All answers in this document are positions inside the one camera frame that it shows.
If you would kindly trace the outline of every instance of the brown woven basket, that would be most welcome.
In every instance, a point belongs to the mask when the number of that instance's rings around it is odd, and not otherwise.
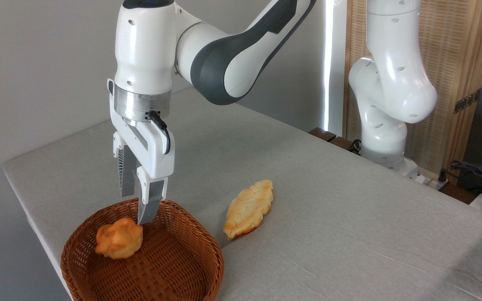
[[[74,300],[213,300],[224,275],[216,240],[178,204],[165,200],[143,225],[142,246],[128,259],[97,255],[96,233],[122,217],[136,221],[138,199],[99,210],[70,236],[61,269]]]

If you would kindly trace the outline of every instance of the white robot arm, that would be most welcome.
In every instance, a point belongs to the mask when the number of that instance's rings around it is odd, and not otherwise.
[[[174,172],[174,137],[162,120],[169,113],[173,68],[211,103],[234,103],[314,3],[272,0],[247,30],[229,35],[174,0],[124,1],[115,39],[118,68],[108,87],[120,190],[132,195],[138,177],[139,224],[153,220]]]
[[[418,169],[404,157],[405,122],[427,118],[436,104],[419,52],[419,8],[420,0],[367,0],[372,57],[359,59],[349,73],[360,111],[360,154],[411,179]]]

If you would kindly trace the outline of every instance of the pastry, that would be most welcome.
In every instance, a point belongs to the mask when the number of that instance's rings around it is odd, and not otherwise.
[[[273,202],[273,182],[262,180],[245,189],[235,198],[226,214],[224,234],[228,240],[247,234],[262,224]]]
[[[123,217],[113,225],[104,225],[96,234],[96,254],[112,259],[132,256],[142,244],[142,226],[130,217]]]

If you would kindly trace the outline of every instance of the bread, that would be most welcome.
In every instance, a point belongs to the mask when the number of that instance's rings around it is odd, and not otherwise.
[[[239,193],[228,208],[224,234],[228,240],[256,229],[273,202],[273,182],[262,180]]]
[[[129,217],[123,217],[113,225],[104,225],[96,234],[96,254],[123,259],[132,256],[142,244],[142,226]]]

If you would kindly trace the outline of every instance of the cable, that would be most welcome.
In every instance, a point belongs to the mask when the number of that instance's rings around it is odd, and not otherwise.
[[[165,132],[165,135],[167,136],[167,150],[164,153],[165,155],[170,153],[170,134],[169,131],[167,130],[167,124],[159,117],[159,115],[155,111],[151,111],[149,113],[150,119],[159,127],[162,131]]]
[[[463,162],[460,160],[453,160],[450,163],[451,170],[465,170],[468,173],[473,173],[474,175],[482,178],[482,165],[480,164],[470,164],[468,162]]]
[[[467,191],[474,191],[474,190],[479,190],[479,189],[482,189],[482,188],[481,188],[481,187],[476,187],[476,186],[466,188]]]
[[[165,155],[170,153],[170,134],[169,134],[169,131],[167,130],[167,128],[165,127],[164,129],[165,131],[165,134],[167,135],[167,151],[165,152]]]
[[[354,141],[351,143],[351,146],[349,147],[350,152],[358,152],[360,153],[360,149],[362,148],[362,141],[360,139],[354,139]]]
[[[464,182],[466,182],[466,183],[468,183],[468,184],[470,184],[470,185],[474,185],[474,186],[477,186],[477,187],[482,188],[482,185],[481,185],[481,184],[477,184],[477,183],[474,183],[474,182],[469,181],[469,180],[467,180],[467,179],[464,179],[464,178],[462,178],[462,177],[459,177],[459,176],[457,176],[457,175],[455,175],[455,174],[453,174],[453,173],[450,173],[450,172],[449,172],[448,170],[446,170],[446,169],[442,169],[442,171],[443,171],[444,173],[446,173],[446,174],[454,177],[455,179],[458,179],[458,180],[464,181]]]

